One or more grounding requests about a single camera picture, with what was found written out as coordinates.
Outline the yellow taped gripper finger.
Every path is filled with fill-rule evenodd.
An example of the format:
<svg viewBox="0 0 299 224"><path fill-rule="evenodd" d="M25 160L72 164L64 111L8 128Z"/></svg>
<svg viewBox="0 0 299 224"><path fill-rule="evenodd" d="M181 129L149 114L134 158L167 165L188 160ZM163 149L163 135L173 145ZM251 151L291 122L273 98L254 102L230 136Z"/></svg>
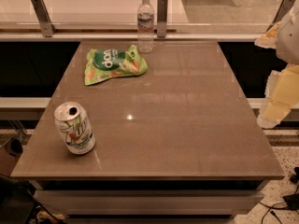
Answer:
<svg viewBox="0 0 299 224"><path fill-rule="evenodd" d="M275 49L277 47L279 26L280 21L275 23L264 35L257 38L254 45L264 49Z"/></svg>
<svg viewBox="0 0 299 224"><path fill-rule="evenodd" d="M261 128L271 129L299 104L299 65L288 63L280 72L273 70L267 79L264 94L257 123Z"/></svg>

